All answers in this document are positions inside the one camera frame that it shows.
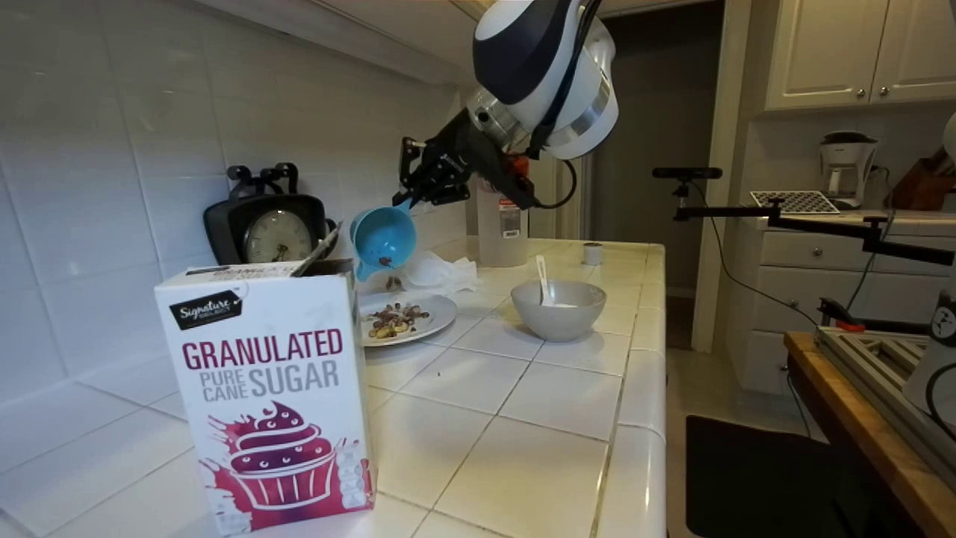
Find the wooden cabinet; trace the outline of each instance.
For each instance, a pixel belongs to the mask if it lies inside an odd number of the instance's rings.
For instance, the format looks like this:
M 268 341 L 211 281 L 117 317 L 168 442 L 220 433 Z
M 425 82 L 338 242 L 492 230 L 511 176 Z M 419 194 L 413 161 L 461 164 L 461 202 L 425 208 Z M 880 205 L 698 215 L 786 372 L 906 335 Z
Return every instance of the wooden cabinet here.
M 780 0 L 767 109 L 956 99 L 951 0 Z
M 889 236 L 903 245 L 956 251 L 953 232 L 921 236 L 907 226 Z M 812 332 L 822 299 L 849 300 L 870 253 L 858 239 L 767 230 L 755 220 L 732 224 L 722 253 L 735 282 L 722 285 L 722 354 L 746 390 L 786 393 L 786 332 Z M 850 312 L 862 318 L 930 321 L 953 269 L 874 256 Z

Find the white tile countertop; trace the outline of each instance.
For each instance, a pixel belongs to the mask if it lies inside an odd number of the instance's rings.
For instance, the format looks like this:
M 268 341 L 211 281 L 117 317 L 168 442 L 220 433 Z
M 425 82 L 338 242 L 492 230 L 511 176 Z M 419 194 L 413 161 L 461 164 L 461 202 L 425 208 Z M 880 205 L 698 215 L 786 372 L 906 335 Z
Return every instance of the white tile countertop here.
M 583 242 L 531 253 L 607 288 L 594 332 L 520 327 L 507 293 L 531 266 L 444 288 L 444 332 L 363 353 L 377 507 L 260 535 L 667 535 L 664 247 L 602 242 L 601 266 L 583 266 Z M 214 535 L 168 359 L 5 404 L 0 426 L 2 538 Z

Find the tile backsplash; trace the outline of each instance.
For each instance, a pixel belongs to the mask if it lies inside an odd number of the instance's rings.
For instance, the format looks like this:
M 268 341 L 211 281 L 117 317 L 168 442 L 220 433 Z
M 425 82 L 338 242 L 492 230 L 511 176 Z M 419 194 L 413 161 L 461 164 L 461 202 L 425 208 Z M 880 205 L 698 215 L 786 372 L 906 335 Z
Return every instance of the tile backsplash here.
M 387 202 L 399 136 L 461 96 L 192 0 L 0 2 L 0 404 L 163 354 L 151 282 L 210 266 L 228 164 L 295 161 L 349 220 Z M 467 205 L 416 208 L 426 242 Z

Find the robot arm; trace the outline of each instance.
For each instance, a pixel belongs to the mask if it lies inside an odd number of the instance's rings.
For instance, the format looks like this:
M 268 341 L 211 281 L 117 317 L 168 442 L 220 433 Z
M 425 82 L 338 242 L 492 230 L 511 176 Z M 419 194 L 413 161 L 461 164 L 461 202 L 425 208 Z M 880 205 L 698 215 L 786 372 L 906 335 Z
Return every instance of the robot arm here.
M 601 0 L 498 0 L 475 28 L 480 88 L 429 139 L 402 139 L 395 202 L 453 202 L 480 173 L 516 205 L 544 205 L 507 151 L 577 157 L 619 120 L 610 82 L 613 37 Z

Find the food on plate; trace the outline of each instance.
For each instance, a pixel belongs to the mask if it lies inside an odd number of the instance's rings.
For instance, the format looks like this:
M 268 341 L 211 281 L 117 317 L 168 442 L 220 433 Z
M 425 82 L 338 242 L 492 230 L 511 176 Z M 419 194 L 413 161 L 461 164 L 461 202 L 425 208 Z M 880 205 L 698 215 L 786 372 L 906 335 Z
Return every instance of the food on plate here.
M 369 317 L 369 338 L 387 341 L 416 332 L 422 317 L 429 317 L 422 305 L 399 305 L 387 300 L 386 306 L 368 312 Z

